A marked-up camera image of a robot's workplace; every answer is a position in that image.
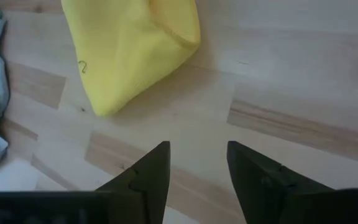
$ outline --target yellow microfiber towel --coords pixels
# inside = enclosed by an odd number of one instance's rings
[[[62,0],[62,5],[98,116],[117,112],[200,45],[194,0]]]

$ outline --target wooden floor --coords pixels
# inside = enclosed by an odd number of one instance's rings
[[[11,101],[0,190],[93,190],[164,140],[165,223],[244,223],[226,144],[336,189],[358,187],[358,1],[197,0],[202,45],[97,118],[59,0],[0,0]]]

